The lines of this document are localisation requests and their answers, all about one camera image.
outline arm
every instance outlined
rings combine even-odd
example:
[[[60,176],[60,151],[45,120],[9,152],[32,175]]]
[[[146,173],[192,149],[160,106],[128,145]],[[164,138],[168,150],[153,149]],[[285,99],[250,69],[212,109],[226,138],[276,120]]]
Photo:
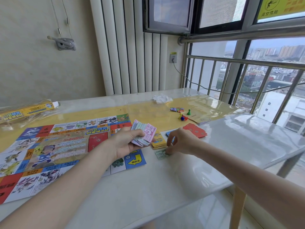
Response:
[[[168,154],[192,154],[213,166],[287,228],[304,227],[304,188],[205,143],[182,128],[170,133],[167,145]]]
[[[140,129],[129,129],[123,128],[100,143],[62,177],[7,216],[0,228],[33,229],[41,225],[44,229],[64,228],[110,164],[140,149],[130,142],[137,135],[145,134]]]

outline electrical outlet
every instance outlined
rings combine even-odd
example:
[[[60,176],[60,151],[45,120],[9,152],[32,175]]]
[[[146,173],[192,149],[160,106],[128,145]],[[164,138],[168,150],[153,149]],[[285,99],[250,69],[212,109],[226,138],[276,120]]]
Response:
[[[178,54],[170,54],[170,63],[177,63]]]

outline yellow arrow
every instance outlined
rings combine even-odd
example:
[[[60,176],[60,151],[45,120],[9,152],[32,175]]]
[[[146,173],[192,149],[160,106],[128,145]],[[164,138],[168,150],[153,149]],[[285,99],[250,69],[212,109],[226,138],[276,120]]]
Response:
[[[142,161],[141,154],[136,154],[135,159],[131,160],[128,164],[130,165],[136,165]]]

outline game board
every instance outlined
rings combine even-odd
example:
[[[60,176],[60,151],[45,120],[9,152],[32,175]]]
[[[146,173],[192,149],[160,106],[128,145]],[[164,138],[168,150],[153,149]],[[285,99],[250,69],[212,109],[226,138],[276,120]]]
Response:
[[[98,144],[131,126],[128,114],[27,128],[0,153],[0,204],[33,196]],[[141,150],[113,162],[103,176],[146,164]]]

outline red card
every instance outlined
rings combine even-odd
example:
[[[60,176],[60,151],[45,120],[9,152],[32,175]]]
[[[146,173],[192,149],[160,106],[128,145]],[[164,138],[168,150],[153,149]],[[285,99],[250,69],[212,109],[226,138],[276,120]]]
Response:
[[[191,131],[192,134],[194,134],[198,138],[207,136],[207,133],[203,129],[199,128],[198,126],[196,126],[192,123],[187,124],[186,126],[183,127],[183,129],[187,129],[187,130]]]

